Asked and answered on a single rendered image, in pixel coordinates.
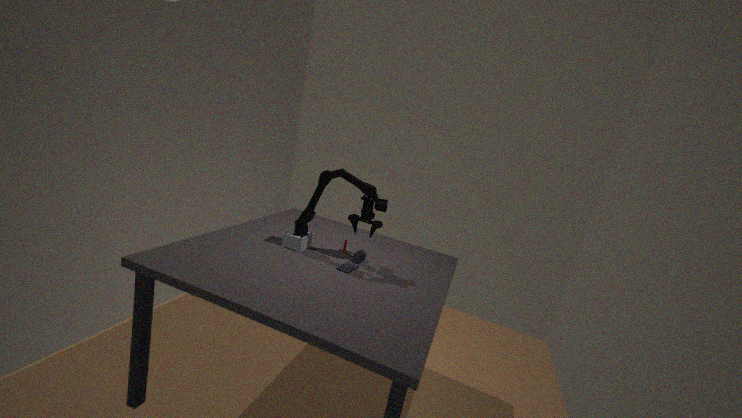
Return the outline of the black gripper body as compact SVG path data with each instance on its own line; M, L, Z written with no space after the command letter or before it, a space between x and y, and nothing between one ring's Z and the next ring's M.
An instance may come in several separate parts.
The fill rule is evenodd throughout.
M353 222L355 222L355 221L358 220L358 221L362 221L362 222L365 222L365 223L368 223L368 224L372 224L372 226L374 228L381 228L382 227L383 223L381 221L377 221L377 220L376 221L371 221L372 220L371 216L372 216L373 210L367 210L367 209L362 208L361 212L362 212L361 213L361 217L359 217L359 215L356 215L356 214L351 214L351 215L348 216L348 220L351 220Z

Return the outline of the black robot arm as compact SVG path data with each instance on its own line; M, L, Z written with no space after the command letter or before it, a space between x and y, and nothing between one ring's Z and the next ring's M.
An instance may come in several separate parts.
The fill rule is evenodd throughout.
M314 218L314 215L316 212L314 212L314 209L325 189L325 187L328 185L328 183L333 178L342 177L354 186L358 187L365 195L361 197L360 199L364 200L363 207L367 210L373 210L374 202L375 206L374 208L377 211L386 212L387 210L387 203L388 200L386 199L379 199L377 193L376 193L376 187L373 185L370 185L368 183L365 183L352 174L345 171L345 169L335 170L335 171L329 171L326 170L320 174L318 186L307 206L307 208L302 212L299 219L295 221L295 233L293 235L304 237L308 235L308 225L307 223L311 221Z

